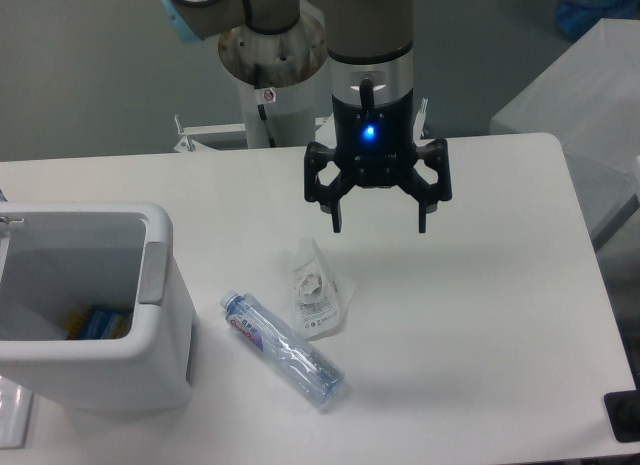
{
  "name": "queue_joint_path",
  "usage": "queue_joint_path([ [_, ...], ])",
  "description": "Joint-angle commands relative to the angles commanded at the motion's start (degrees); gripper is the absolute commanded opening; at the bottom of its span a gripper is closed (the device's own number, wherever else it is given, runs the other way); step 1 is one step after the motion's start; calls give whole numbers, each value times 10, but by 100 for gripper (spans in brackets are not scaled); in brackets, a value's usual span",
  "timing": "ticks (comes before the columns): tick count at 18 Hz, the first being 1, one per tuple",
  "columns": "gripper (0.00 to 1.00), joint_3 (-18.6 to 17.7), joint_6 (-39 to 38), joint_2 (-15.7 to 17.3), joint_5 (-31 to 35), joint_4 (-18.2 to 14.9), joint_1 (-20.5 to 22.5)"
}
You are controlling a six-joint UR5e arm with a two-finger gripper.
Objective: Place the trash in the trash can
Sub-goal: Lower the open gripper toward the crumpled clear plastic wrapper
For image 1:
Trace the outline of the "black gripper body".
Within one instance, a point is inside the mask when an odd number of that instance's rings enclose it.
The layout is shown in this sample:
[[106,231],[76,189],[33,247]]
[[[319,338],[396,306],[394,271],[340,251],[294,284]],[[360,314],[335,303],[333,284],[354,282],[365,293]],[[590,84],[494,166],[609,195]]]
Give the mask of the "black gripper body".
[[332,102],[340,180],[362,188],[397,185],[414,161],[413,94],[370,112],[337,98]]

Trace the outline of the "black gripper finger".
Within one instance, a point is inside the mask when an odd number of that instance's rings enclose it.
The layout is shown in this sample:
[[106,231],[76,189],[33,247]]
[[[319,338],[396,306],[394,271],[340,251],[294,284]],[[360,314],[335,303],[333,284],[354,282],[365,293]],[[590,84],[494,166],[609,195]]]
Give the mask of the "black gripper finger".
[[[325,185],[319,173],[329,163],[334,163],[339,172],[330,184]],[[355,156],[352,153],[315,141],[308,143],[304,154],[304,198],[310,203],[317,202],[322,211],[331,215],[335,233],[340,233],[342,227],[340,200],[355,187],[356,182]]]
[[[418,163],[432,171],[436,175],[435,180],[424,178],[416,169]],[[397,158],[395,179],[400,189],[417,202],[418,232],[424,234],[427,215],[434,213],[440,202],[453,197],[447,140],[438,138],[426,145],[411,145]]]

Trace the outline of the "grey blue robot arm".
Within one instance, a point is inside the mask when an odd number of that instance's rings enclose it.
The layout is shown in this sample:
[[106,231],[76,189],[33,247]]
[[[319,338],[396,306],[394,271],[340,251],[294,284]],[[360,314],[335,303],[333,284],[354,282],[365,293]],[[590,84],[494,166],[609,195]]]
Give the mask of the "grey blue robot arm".
[[257,147],[304,143],[304,196],[341,222],[355,187],[398,187],[425,219],[452,197],[448,145],[421,143],[413,0],[160,0],[184,41],[218,41]]

